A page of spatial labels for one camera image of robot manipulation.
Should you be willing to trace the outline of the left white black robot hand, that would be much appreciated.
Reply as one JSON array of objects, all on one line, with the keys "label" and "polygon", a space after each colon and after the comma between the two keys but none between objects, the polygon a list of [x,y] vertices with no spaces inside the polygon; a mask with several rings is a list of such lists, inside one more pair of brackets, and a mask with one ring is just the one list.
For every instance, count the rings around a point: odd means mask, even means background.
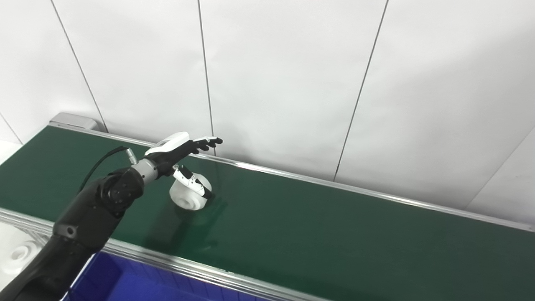
[{"label": "left white black robot hand", "polygon": [[172,175],[189,190],[209,200],[213,196],[211,189],[179,162],[191,154],[197,155],[220,144],[222,139],[219,137],[205,136],[192,140],[187,132],[177,132],[149,148],[143,158],[152,162],[157,170],[157,179]]}]

